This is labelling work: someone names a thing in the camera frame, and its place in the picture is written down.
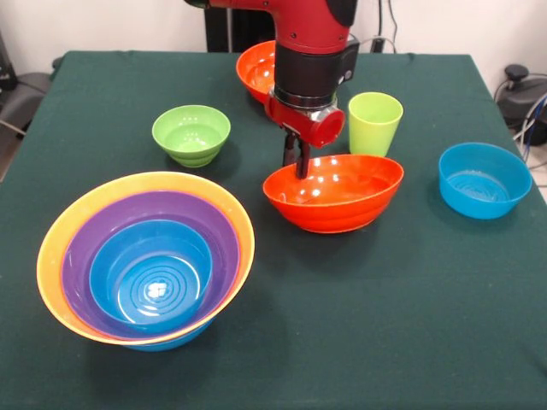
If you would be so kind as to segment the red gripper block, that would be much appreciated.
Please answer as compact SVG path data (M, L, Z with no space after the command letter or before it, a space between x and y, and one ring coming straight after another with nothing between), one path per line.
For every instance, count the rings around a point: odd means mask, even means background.
M299 142L300 155L297 158L296 175L305 179L309 170L309 153L312 145L322 148L333 143L344 128L345 113L335 106L321 110L301 110L282 103L272 93L267 95L264 108L267 116L278 126L295 132L303 142ZM284 167L295 160L295 135L288 132L285 136L283 161Z

